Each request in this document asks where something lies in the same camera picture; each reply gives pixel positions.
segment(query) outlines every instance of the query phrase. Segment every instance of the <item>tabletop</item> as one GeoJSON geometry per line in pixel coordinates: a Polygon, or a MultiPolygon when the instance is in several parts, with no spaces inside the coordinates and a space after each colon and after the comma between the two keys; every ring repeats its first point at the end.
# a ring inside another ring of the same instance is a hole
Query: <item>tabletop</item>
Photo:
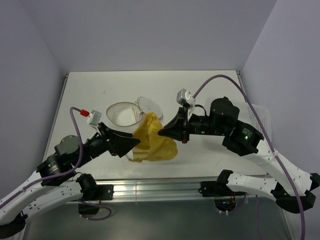
{"type": "MultiPolygon", "coordinates": [[[[143,96],[159,104],[163,113],[160,122],[165,126],[180,107],[176,102],[179,90],[184,88],[193,94],[206,79],[216,74],[225,74],[240,85],[234,70],[71,72],[61,94],[45,156],[55,152],[54,147],[62,138],[76,135],[69,114],[72,106],[90,112],[99,111],[102,113],[100,121],[109,128],[133,132],[138,126],[116,126],[107,118],[106,110],[114,103],[134,103],[143,96]]],[[[206,85],[196,97],[196,103],[209,106],[208,99],[224,96],[231,101],[244,102],[243,96],[231,82],[217,78],[206,85]]],[[[201,109],[195,113],[203,114],[201,109]]],[[[91,138],[95,130],[89,127],[85,118],[78,114],[75,116],[82,141],[91,138]]],[[[223,137],[220,136],[191,135],[187,144],[177,142],[178,154],[169,161],[138,163],[106,152],[78,171],[92,174],[99,180],[216,177],[224,169],[244,175],[266,174],[259,166],[228,151],[222,146],[222,141],[223,137]]]]}

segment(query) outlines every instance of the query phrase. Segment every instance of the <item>yellow cloth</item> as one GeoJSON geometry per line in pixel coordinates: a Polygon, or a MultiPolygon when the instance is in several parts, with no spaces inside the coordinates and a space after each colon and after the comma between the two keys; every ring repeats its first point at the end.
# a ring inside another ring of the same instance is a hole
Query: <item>yellow cloth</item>
{"type": "Polygon", "coordinates": [[[133,133],[140,143],[133,148],[134,162],[171,160],[178,154],[176,142],[166,136],[159,136],[164,127],[154,112],[146,114],[142,125],[133,133]]]}

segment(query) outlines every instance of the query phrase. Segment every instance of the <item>wall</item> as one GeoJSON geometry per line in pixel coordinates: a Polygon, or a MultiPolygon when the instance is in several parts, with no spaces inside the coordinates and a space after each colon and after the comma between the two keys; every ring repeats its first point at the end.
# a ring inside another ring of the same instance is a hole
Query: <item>wall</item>
{"type": "MultiPolygon", "coordinates": [[[[270,110],[275,147],[309,173],[320,173],[319,9],[318,0],[278,0],[242,75],[249,98],[270,110]]],[[[319,193],[306,239],[319,239],[319,193]]]]}
{"type": "Polygon", "coordinates": [[[62,72],[17,0],[0,1],[0,199],[41,163],[62,72]]]}
{"type": "Polygon", "coordinates": [[[20,0],[65,71],[241,70],[276,0],[20,0]]]}

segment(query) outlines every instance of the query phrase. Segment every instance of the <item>gray floor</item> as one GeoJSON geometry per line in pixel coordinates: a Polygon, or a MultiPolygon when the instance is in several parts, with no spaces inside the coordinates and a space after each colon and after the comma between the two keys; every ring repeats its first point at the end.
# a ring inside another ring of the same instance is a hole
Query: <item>gray floor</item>
{"type": "MultiPolygon", "coordinates": [[[[66,204],[35,218],[24,240],[258,240],[256,201],[238,212],[219,215],[212,200],[113,203],[103,221],[79,218],[78,206],[66,204]]],[[[260,228],[265,240],[288,240],[280,208],[260,198],[260,228]]]]}

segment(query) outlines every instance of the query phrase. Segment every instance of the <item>purple cable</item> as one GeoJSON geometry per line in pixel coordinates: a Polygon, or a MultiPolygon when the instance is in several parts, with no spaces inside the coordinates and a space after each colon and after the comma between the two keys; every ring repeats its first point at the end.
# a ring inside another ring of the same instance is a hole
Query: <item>purple cable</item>
{"type": "MultiPolygon", "coordinates": [[[[258,121],[260,127],[261,127],[261,130],[264,134],[264,137],[265,137],[265,140],[266,142],[268,143],[269,147],[270,147],[270,150],[274,153],[275,152],[275,148],[274,146],[272,145],[271,143],[271,140],[267,134],[267,131],[265,130],[254,106],[252,106],[250,100],[248,99],[247,95],[245,94],[245,92],[241,89],[241,87],[229,76],[227,75],[223,75],[223,74],[218,74],[218,75],[214,75],[212,77],[210,77],[209,79],[207,79],[200,87],[199,89],[195,92],[195,94],[193,95],[193,98],[196,98],[196,96],[200,93],[200,91],[205,87],[205,85],[207,85],[207,83],[209,83],[211,80],[213,79],[216,79],[216,78],[225,78],[225,79],[228,79],[230,82],[232,82],[236,88],[241,92],[241,94],[243,95],[244,99],[246,100],[246,102],[248,103],[250,109],[252,110],[256,120],[258,121]]],[[[304,214],[304,208],[302,206],[302,202],[301,202],[301,199],[300,199],[300,196],[299,196],[299,193],[298,193],[298,190],[295,186],[295,183],[294,181],[292,180],[292,178],[290,177],[290,174],[288,173],[285,165],[281,162],[280,158],[278,156],[275,156],[275,159],[277,160],[277,162],[279,163],[279,165],[281,166],[284,174],[286,175],[286,177],[288,178],[291,186],[292,186],[292,189],[294,191],[294,194],[295,194],[295,197],[296,197],[296,200],[298,202],[298,206],[299,206],[299,211],[300,211],[300,217],[301,217],[301,240],[304,240],[305,237],[306,237],[306,222],[305,222],[305,214],[304,214]]]]}
{"type": "Polygon", "coordinates": [[[260,231],[260,227],[259,227],[259,198],[258,195],[255,195],[255,208],[256,208],[256,230],[258,231],[260,240],[264,240],[264,237],[262,236],[262,233],[260,231]]]}
{"type": "Polygon", "coordinates": [[[27,190],[31,186],[33,186],[33,185],[35,185],[35,184],[37,184],[39,182],[45,181],[45,180],[63,177],[65,175],[67,175],[67,174],[70,174],[70,173],[74,172],[77,169],[77,167],[79,167],[79,165],[81,164],[82,157],[83,157],[84,149],[83,149],[83,144],[82,144],[80,131],[79,131],[79,128],[78,128],[78,125],[77,125],[73,110],[78,111],[80,113],[81,113],[81,110],[79,108],[74,107],[74,106],[70,107],[71,119],[72,119],[72,122],[73,122],[73,125],[74,125],[74,128],[75,128],[75,131],[76,131],[76,135],[79,138],[79,158],[78,158],[78,161],[77,161],[76,165],[72,169],[70,169],[69,171],[66,171],[66,172],[63,172],[63,173],[59,173],[59,174],[56,174],[56,175],[51,175],[51,176],[46,176],[46,177],[43,177],[43,178],[39,178],[39,179],[29,183],[28,185],[26,185],[26,186],[24,186],[22,188],[23,190],[17,191],[11,197],[9,197],[7,200],[5,200],[0,205],[0,209],[2,209],[5,205],[7,205],[9,202],[11,202],[13,199],[15,199],[17,196],[19,196],[21,193],[23,193],[25,190],[27,190]]]}
{"type": "Polygon", "coordinates": [[[238,211],[240,208],[242,208],[242,206],[243,206],[243,205],[245,204],[245,202],[246,202],[247,195],[248,195],[248,194],[245,193],[244,196],[243,196],[243,198],[242,198],[242,202],[239,204],[239,206],[236,205],[235,208],[234,208],[232,211],[228,211],[228,214],[233,214],[233,213],[235,213],[236,211],[238,211]]]}
{"type": "Polygon", "coordinates": [[[103,209],[107,209],[109,211],[109,214],[107,216],[104,216],[104,217],[101,217],[101,218],[92,218],[92,217],[86,217],[86,216],[83,216],[82,217],[84,219],[88,219],[90,221],[101,221],[101,220],[105,220],[107,218],[109,218],[111,216],[111,209],[107,206],[104,206],[104,205],[99,205],[99,204],[94,204],[94,203],[90,203],[90,202],[86,202],[86,201],[81,201],[81,200],[78,200],[79,203],[82,203],[82,204],[86,204],[86,205],[89,205],[89,206],[93,206],[93,207],[99,207],[99,208],[103,208],[103,209]]]}

